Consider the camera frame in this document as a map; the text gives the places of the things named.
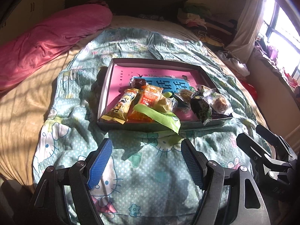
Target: orange snack package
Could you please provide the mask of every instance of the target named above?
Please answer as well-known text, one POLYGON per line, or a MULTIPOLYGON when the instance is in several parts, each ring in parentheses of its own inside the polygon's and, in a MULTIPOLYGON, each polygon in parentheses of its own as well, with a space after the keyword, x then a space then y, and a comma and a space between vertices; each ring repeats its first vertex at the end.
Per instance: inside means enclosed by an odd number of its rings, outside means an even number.
MULTIPOLYGON (((163 88, 154 85, 147 85, 141 93, 141 98, 139 99, 138 104, 143 104, 151 107, 159 101, 162 92, 163 88)), ((133 110, 132 114, 128 116, 128 119, 139 120, 143 122, 153 122, 151 118, 135 110, 133 110)))

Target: green cloth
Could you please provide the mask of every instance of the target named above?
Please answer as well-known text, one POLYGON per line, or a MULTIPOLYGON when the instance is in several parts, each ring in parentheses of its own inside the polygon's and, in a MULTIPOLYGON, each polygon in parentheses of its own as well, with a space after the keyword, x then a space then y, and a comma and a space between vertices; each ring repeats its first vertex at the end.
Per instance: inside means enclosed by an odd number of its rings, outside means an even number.
MULTIPOLYGON (((203 192, 187 170, 181 140, 190 139, 198 151, 224 167, 245 165, 252 170, 249 158, 236 145, 236 137, 246 132, 267 148, 255 132, 256 124, 252 107, 235 78, 223 73, 201 42, 133 28, 105 30, 58 75, 54 102, 34 156, 34 182, 38 183, 49 165, 64 168, 84 160, 108 137, 113 142, 112 155, 99 185, 91 191, 104 224, 188 224, 203 192), (224 126, 180 131, 179 135, 173 131, 103 132, 96 125, 97 111, 102 80, 112 58, 199 65, 231 103, 234 118, 224 126)), ((65 191, 70 217, 76 223, 70 188, 65 187, 65 191)), ((227 191, 224 189, 222 205, 227 191)))

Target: cabinet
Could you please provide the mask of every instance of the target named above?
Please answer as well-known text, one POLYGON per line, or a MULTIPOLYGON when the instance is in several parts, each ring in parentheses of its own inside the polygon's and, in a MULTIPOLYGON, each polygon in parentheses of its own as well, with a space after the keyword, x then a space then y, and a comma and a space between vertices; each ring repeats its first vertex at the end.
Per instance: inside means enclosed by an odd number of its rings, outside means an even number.
POLYGON ((43 18, 43 0, 21 0, 0 28, 0 45, 16 38, 43 18))

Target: bed sheet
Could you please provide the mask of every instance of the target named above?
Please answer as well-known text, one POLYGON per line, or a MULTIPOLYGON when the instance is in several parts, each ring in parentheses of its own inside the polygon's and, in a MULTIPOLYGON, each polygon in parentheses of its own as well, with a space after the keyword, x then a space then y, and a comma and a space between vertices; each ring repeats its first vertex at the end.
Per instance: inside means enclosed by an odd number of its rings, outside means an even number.
MULTIPOLYGON (((188 224, 202 196, 194 185, 180 152, 189 138, 209 160, 223 167, 250 170, 250 159, 236 145, 246 132, 267 150, 254 131, 257 124, 251 104, 236 79, 209 56, 199 41, 180 40, 140 28, 106 29, 89 42, 58 75, 54 103, 44 123, 33 161, 37 183, 49 165, 69 167, 84 160, 108 137, 112 155, 100 182, 91 190, 105 224, 188 224), (149 58, 201 66, 230 101, 234 118, 223 126, 180 131, 141 133, 101 131, 97 124, 102 78, 112 58, 149 58)), ((71 220, 77 216, 69 187, 65 187, 71 220)), ((226 201, 224 188, 222 205, 226 201)))
MULTIPOLYGON (((170 22, 114 16, 110 27, 134 27, 159 32, 181 40, 198 40, 190 31, 170 22)), ((15 179, 32 192, 34 191, 32 161, 41 126, 47 119, 52 105, 51 99, 54 98, 56 90, 56 78, 76 53, 100 32, 81 40, 68 52, 40 68, 0 99, 0 173, 6 179, 15 179)), ((226 74, 233 76, 211 51, 208 50, 208 53, 226 74)), ((251 104, 257 122, 266 126, 249 93, 239 81, 236 83, 251 104)))

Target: open box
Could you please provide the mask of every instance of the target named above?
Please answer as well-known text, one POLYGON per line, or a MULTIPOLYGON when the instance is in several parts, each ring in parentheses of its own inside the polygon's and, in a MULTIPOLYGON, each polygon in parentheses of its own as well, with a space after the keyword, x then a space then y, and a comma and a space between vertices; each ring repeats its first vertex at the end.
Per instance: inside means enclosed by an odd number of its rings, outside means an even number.
MULTIPOLYGON (((196 89, 197 84, 211 89, 216 88, 200 66, 156 59, 114 58, 108 66, 99 102, 97 124, 103 131, 113 129, 142 132, 169 130, 168 127, 160 123, 140 123, 131 120, 120 124, 115 121, 101 119, 101 116, 117 104, 123 95, 124 89, 130 88, 130 80, 134 77, 143 77, 149 84, 164 88, 164 92, 176 89, 196 89)), ((180 130, 203 127, 203 124, 190 109, 177 109, 175 114, 181 122, 180 130)), ((232 114, 229 116, 218 114, 205 126, 223 125, 230 119, 232 119, 232 114)))

